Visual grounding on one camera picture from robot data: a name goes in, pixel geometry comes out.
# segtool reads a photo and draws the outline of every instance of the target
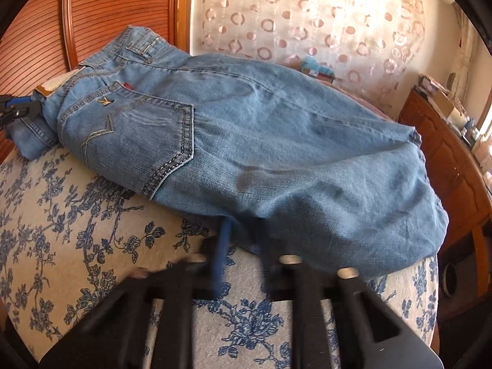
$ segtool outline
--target wooden desk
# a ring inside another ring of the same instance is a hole
[[[480,297],[489,290],[490,283],[490,256],[484,233],[490,236],[492,230],[492,199],[478,163],[460,137],[415,90],[410,92],[398,122],[415,126],[422,136],[430,184],[449,215],[439,255],[446,256],[453,248],[460,249],[466,239],[473,240]]]

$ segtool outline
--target wooden wardrobe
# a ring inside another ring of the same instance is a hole
[[[146,26],[189,49],[191,0],[29,0],[0,41],[0,94],[28,95],[121,33]],[[0,132],[0,163],[13,144]]]

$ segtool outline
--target jeans back pocket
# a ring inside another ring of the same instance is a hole
[[[63,140],[99,175],[151,199],[169,174],[193,158],[192,105],[118,82],[82,102],[67,117]]]

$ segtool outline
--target jeans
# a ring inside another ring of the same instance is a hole
[[[48,97],[33,93],[41,115],[7,127],[26,158],[61,143],[167,207],[265,218],[270,237],[326,271],[387,274],[444,240],[448,217],[415,129],[300,72],[192,57],[131,26],[80,65]]]

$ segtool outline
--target white wall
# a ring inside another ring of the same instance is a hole
[[[407,65],[397,90],[390,97],[397,118],[407,100],[408,93],[418,83],[419,73],[428,73],[446,86],[454,56],[461,39],[461,28],[452,5],[440,0],[422,0],[426,20],[426,34],[420,52]]]
[[[476,55],[471,63],[468,88],[463,106],[471,118],[478,121],[492,87],[492,56],[479,37]]]

